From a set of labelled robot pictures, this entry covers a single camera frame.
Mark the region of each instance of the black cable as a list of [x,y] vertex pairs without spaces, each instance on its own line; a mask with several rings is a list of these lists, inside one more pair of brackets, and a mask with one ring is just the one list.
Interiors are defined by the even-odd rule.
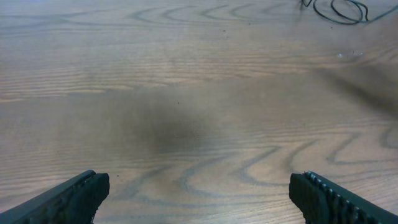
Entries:
[[[313,0],[312,6],[313,6],[313,10],[314,10],[319,16],[322,16],[323,18],[325,18],[325,19],[327,19],[327,20],[329,20],[329,21],[332,21],[332,22],[335,22],[335,23],[338,23],[338,24],[343,24],[343,25],[355,25],[355,24],[358,24],[358,23],[365,23],[365,22],[370,23],[370,22],[374,22],[374,21],[376,21],[376,20],[378,20],[378,19],[381,19],[382,17],[384,17],[384,16],[386,16],[386,15],[388,15],[388,14],[390,14],[390,13],[392,13],[393,11],[395,11],[395,10],[398,9],[398,5],[396,5],[396,6],[394,6],[392,9],[388,10],[387,12],[385,12],[385,13],[379,15],[379,16],[376,16],[374,19],[369,20],[369,19],[368,19],[369,9],[368,9],[368,7],[367,7],[365,4],[360,3],[360,2],[357,2],[357,1],[355,1],[355,0],[345,0],[345,1],[348,1],[348,2],[353,3],[353,4],[358,8],[359,13],[361,14],[361,17],[360,17],[359,19],[353,19],[353,18],[350,18],[350,17],[348,17],[348,16],[343,15],[342,13],[340,13],[340,12],[335,8],[335,6],[334,6],[335,0],[331,0],[331,3],[330,3],[330,7],[333,9],[333,11],[334,11],[338,16],[340,16],[340,17],[342,17],[342,18],[344,18],[344,19],[347,19],[347,20],[349,20],[349,21],[352,21],[352,22],[337,21],[336,19],[332,19],[332,18],[330,18],[330,17],[328,17],[328,16],[325,16],[325,15],[322,14],[320,11],[318,11],[317,6],[316,6],[317,0]],[[305,0],[301,0],[301,2],[302,2],[302,4],[303,4],[305,7],[309,7],[310,4],[311,4],[311,2],[312,2],[312,0],[310,0],[307,4],[305,3]]]

